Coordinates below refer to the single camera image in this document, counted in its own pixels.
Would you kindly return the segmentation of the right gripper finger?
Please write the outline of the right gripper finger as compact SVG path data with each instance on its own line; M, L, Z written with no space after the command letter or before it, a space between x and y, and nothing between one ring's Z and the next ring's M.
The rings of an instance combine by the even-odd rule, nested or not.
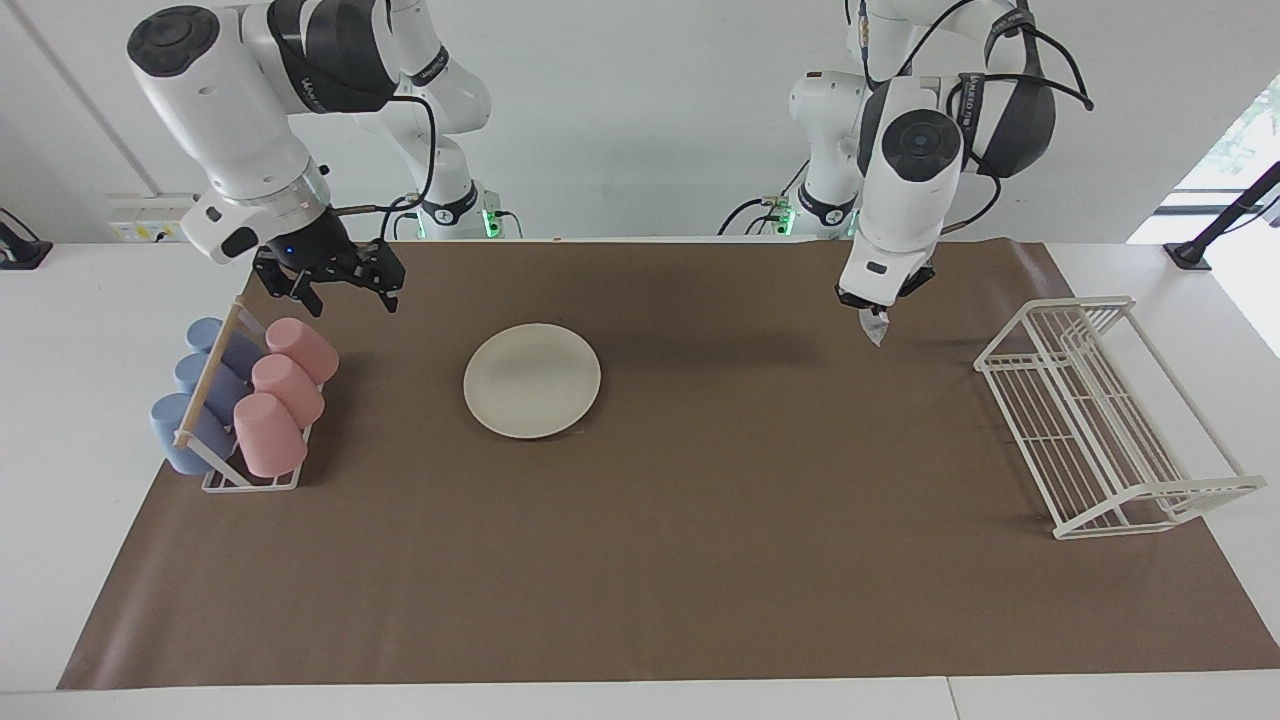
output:
M404 287L404 266L385 240L362 247L362 281L374 291L388 313L397 313L398 295Z
M279 263L253 263L253 273L274 299L293 300L301 304L311 316L321 316L324 304L311 287L310 272L291 277Z

